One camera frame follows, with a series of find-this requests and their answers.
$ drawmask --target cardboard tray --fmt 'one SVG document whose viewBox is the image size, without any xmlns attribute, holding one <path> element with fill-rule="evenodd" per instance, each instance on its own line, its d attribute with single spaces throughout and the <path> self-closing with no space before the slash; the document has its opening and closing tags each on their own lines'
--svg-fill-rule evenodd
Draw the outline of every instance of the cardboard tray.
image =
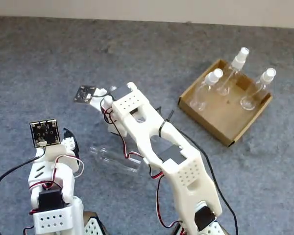
<svg viewBox="0 0 294 235">
<path fill-rule="evenodd" d="M 268 93 L 260 105 L 252 111 L 244 110 L 240 100 L 245 90 L 253 81 L 244 74 L 240 74 L 238 82 L 232 87 L 227 96 L 212 92 L 208 96 L 209 103 L 203 111 L 197 112 L 189 106 L 196 84 L 204 80 L 211 71 L 223 69 L 227 61 L 219 59 L 213 63 L 179 98 L 178 106 L 192 119 L 201 124 L 208 132 L 219 139 L 226 146 L 231 146 L 245 133 L 256 118 L 263 112 L 272 100 Z"/>
</svg>

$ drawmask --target ventilation hole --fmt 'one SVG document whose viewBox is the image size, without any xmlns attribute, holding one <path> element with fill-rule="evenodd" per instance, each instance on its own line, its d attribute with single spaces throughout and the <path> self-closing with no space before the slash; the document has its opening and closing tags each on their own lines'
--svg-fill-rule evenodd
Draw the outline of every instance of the ventilation hole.
<svg viewBox="0 0 294 235">
<path fill-rule="evenodd" d="M 45 166 L 43 165 L 42 167 L 38 168 L 36 171 L 40 171 L 40 170 L 42 170 L 44 168 L 45 168 Z"/>
<path fill-rule="evenodd" d="M 43 174 L 43 172 L 40 172 L 38 175 L 35 176 L 35 179 L 38 178 L 39 176 L 41 176 Z"/>
</svg>

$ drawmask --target clear plastic bottle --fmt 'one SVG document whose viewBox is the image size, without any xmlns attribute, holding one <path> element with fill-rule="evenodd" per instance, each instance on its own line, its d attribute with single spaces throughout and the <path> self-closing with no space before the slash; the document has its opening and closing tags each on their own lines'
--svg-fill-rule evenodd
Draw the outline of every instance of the clear plastic bottle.
<svg viewBox="0 0 294 235">
<path fill-rule="evenodd" d="M 106 165 L 113 172 L 118 171 L 119 173 L 138 173 L 142 161 L 139 157 L 132 155 L 126 159 L 122 151 L 116 151 L 108 145 L 93 146 L 90 148 L 92 154 L 95 156 L 95 161 L 101 165 Z"/>
<path fill-rule="evenodd" d="M 202 111 L 207 105 L 207 95 L 219 79 L 223 76 L 221 69 L 215 69 L 206 75 L 204 81 L 197 84 L 190 106 L 196 111 Z"/>
<path fill-rule="evenodd" d="M 216 85 L 217 92 L 220 95 L 228 95 L 230 93 L 231 88 L 237 82 L 237 74 L 243 68 L 248 54 L 249 50 L 246 47 L 242 47 L 232 63 L 224 67 L 222 81 Z"/>
<path fill-rule="evenodd" d="M 273 81 L 276 71 L 273 68 L 267 69 L 255 84 L 250 84 L 246 95 L 241 99 L 241 106 L 245 110 L 253 110 L 267 95 L 267 86 Z"/>
</svg>

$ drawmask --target white bottle cap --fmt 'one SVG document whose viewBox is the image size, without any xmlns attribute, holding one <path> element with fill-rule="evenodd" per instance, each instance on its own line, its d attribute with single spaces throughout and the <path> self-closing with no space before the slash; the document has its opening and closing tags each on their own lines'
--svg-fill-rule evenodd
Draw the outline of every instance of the white bottle cap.
<svg viewBox="0 0 294 235">
<path fill-rule="evenodd" d="M 221 69 L 215 69 L 213 72 L 210 72 L 205 77 L 205 83 L 209 86 L 215 85 L 219 79 L 223 76 L 223 71 Z"/>
<path fill-rule="evenodd" d="M 237 70 L 241 70 L 245 64 L 246 58 L 249 54 L 249 50 L 246 47 L 242 47 L 240 52 L 235 56 L 232 61 L 232 66 Z"/>
<path fill-rule="evenodd" d="M 261 76 L 260 81 L 266 85 L 270 84 L 273 81 L 276 71 L 273 68 L 267 69 Z"/>
</svg>

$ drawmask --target white robotic arm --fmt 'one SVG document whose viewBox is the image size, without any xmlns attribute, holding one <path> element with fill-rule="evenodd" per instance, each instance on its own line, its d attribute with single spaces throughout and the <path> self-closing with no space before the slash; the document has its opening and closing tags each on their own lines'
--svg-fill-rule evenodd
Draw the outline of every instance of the white robotic arm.
<svg viewBox="0 0 294 235">
<path fill-rule="evenodd" d="M 98 110 L 110 109 L 112 120 L 108 130 L 122 136 L 128 133 L 136 142 L 144 162 L 164 173 L 173 188 L 181 226 L 188 235 L 205 234 L 209 225 L 217 223 L 215 220 L 222 209 L 200 152 L 171 123 L 164 121 L 134 83 L 128 83 L 127 89 L 122 87 L 109 93 L 105 89 L 96 89 L 89 97 L 89 103 Z M 170 154 L 180 154 L 185 160 L 180 164 L 171 158 L 163 162 L 152 150 L 150 137 L 154 135 L 174 144 Z"/>
<path fill-rule="evenodd" d="M 37 145 L 43 140 L 58 140 L 53 137 L 55 120 L 31 123 Z M 103 235 L 98 218 L 90 218 L 84 227 L 82 201 L 74 196 L 74 173 L 83 162 L 75 155 L 78 148 L 74 137 L 67 137 L 61 143 L 37 148 L 37 159 L 31 168 L 28 184 L 31 191 L 31 205 L 35 233 L 37 235 Z"/>
</svg>

